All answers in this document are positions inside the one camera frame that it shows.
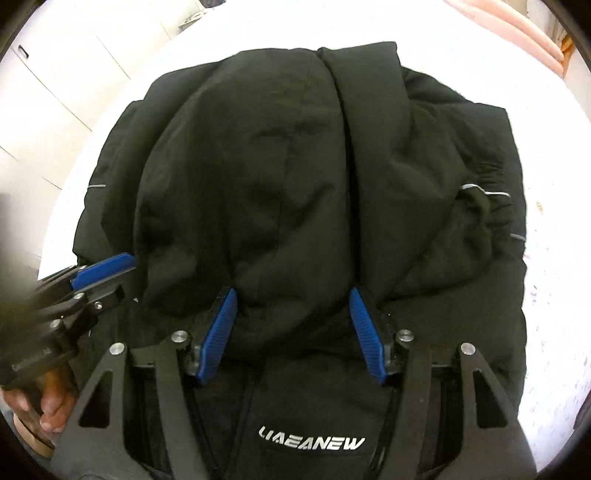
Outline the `person's left hand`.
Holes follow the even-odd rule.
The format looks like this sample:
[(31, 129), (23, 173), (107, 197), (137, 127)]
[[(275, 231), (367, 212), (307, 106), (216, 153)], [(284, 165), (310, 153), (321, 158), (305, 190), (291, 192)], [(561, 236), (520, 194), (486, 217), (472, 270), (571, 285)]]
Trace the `person's left hand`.
[[(40, 427), (47, 434), (62, 433), (77, 402), (78, 390), (73, 372), (61, 366), (35, 380), (41, 393)], [(2, 399), (17, 415), (34, 410), (30, 396), (22, 389), (1, 390)]]

